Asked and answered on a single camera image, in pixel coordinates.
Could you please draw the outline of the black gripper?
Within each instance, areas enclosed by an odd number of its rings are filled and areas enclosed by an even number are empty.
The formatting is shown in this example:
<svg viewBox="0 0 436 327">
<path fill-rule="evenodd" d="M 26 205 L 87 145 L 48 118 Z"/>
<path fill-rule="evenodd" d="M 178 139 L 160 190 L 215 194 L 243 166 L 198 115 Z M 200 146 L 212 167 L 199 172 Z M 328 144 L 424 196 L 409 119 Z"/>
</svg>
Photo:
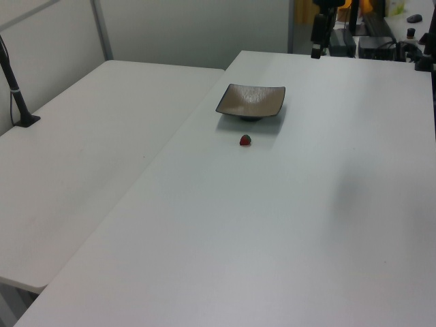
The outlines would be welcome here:
<svg viewBox="0 0 436 327">
<path fill-rule="evenodd" d="M 311 32 L 311 58 L 319 59 L 322 53 L 322 44 L 327 48 L 330 43 L 330 36 L 336 24 L 336 15 L 329 15 L 331 11 L 335 12 L 338 7 L 344 5 L 344 0 L 313 0 L 313 4 L 319 7 L 320 13 L 316 14 L 313 21 Z M 326 26 L 324 32 L 324 15 L 326 17 Z"/>
</svg>

